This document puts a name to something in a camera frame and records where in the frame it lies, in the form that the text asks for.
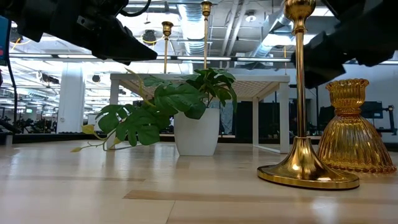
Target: white table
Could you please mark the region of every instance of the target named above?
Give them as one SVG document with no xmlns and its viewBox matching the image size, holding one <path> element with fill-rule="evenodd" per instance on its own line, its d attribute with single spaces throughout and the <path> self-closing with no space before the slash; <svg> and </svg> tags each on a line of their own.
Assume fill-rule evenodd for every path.
<svg viewBox="0 0 398 224">
<path fill-rule="evenodd" d="M 179 77 L 185 75 L 174 74 L 138 74 L 141 78 L 153 75 L 172 82 L 183 82 Z M 233 88 L 238 96 L 238 101 L 253 102 L 253 146 L 271 152 L 286 154 L 289 152 L 289 81 L 288 75 L 234 75 L 236 81 Z M 118 103 L 119 86 L 138 93 L 139 81 L 136 75 L 129 73 L 111 74 L 111 97 L 109 103 Z M 144 94 L 151 98 L 154 95 L 154 87 L 144 88 Z M 279 90 L 279 118 L 280 118 L 280 150 L 259 145 L 259 102 L 266 96 Z"/>
</svg>

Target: white plant pot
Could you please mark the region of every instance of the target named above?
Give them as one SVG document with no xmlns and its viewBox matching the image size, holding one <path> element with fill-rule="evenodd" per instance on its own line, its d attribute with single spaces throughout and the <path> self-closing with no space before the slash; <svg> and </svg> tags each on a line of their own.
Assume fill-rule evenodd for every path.
<svg viewBox="0 0 398 224">
<path fill-rule="evenodd" d="M 207 108 L 199 120 L 174 116 L 174 136 L 180 156 L 212 156 L 220 128 L 220 109 Z"/>
</svg>

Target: amber glass vase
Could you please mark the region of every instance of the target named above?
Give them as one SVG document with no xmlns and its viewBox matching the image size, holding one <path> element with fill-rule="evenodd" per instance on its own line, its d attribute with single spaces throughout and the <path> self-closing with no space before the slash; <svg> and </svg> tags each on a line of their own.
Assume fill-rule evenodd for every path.
<svg viewBox="0 0 398 224">
<path fill-rule="evenodd" d="M 351 79 L 327 84 L 336 116 L 319 142 L 318 156 L 326 165 L 354 172 L 390 173 L 392 164 L 374 126 L 360 113 L 369 81 Z"/>
</svg>

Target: gold candlestick holder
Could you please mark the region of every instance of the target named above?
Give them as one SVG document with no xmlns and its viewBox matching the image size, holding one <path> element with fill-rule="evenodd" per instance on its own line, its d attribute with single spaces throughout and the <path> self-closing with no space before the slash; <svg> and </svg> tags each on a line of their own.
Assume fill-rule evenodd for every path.
<svg viewBox="0 0 398 224">
<path fill-rule="evenodd" d="M 257 175 L 277 184 L 310 189 L 353 189 L 359 186 L 354 174 L 333 170 L 324 165 L 307 137 L 305 114 L 305 86 L 303 69 L 303 38 L 305 20 L 315 9 L 316 0 L 285 0 L 284 14 L 294 22 L 297 67 L 297 129 L 293 148 L 279 164 L 257 168 Z"/>
<path fill-rule="evenodd" d="M 204 1 L 201 3 L 201 13 L 205 17 L 205 56 L 204 56 L 204 66 L 207 68 L 207 27 L 208 27 L 208 17 L 210 16 L 211 6 L 213 4 L 209 1 Z"/>
<path fill-rule="evenodd" d="M 326 165 L 351 172 L 391 173 L 393 165 L 374 126 L 359 108 L 365 102 L 364 79 L 340 80 L 327 84 L 336 116 L 325 128 L 318 157 Z"/>
<path fill-rule="evenodd" d="M 163 35 L 164 35 L 164 73 L 167 72 L 167 46 L 169 44 L 169 36 L 172 34 L 173 23 L 169 21 L 162 22 Z"/>
</svg>

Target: wooden table surface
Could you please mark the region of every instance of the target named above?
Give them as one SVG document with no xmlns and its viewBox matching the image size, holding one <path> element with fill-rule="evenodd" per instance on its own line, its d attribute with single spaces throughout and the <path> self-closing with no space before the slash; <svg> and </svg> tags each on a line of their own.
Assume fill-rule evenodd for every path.
<svg viewBox="0 0 398 224">
<path fill-rule="evenodd" d="M 219 144 L 213 157 L 179 157 L 173 143 L 69 152 L 85 144 L 0 147 L 0 223 L 398 223 L 397 174 L 305 190 L 258 179 L 285 155 L 248 144 Z"/>
</svg>

